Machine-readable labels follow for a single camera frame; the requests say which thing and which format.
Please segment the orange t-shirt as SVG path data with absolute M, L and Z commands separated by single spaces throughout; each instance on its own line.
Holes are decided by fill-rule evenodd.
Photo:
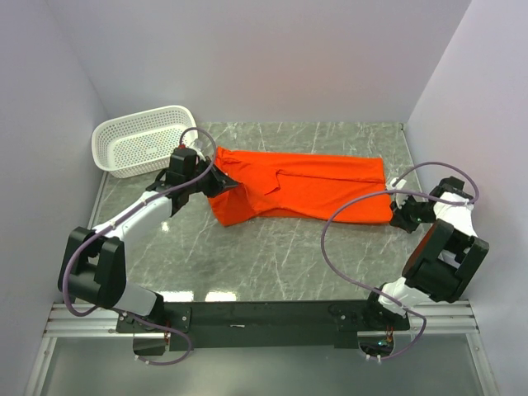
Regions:
M 209 200 L 223 226 L 256 217 L 352 224 L 387 224 L 393 217 L 380 158 L 219 148 L 215 164 L 238 183 Z

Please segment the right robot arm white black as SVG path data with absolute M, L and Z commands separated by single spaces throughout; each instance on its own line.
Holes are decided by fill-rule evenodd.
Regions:
M 380 287 L 384 295 L 370 293 L 362 319 L 373 329 L 397 328 L 405 309 L 430 302 L 454 303 L 464 293 L 489 251 L 472 222 L 473 197 L 456 177 L 441 179 L 431 198 L 413 196 L 391 203 L 390 225 L 411 233 L 420 224 L 431 227 L 407 260 L 401 276 Z

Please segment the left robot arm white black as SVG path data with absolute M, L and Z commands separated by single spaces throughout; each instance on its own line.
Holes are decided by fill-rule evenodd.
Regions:
M 173 217 L 191 195 L 214 198 L 236 186 L 213 159 L 192 148 L 176 148 L 168 166 L 134 204 L 93 229 L 77 227 L 68 236 L 58 278 L 65 302 L 82 299 L 94 308 L 134 315 L 145 331 L 158 330 L 167 321 L 163 297 L 128 280 L 129 249 Z

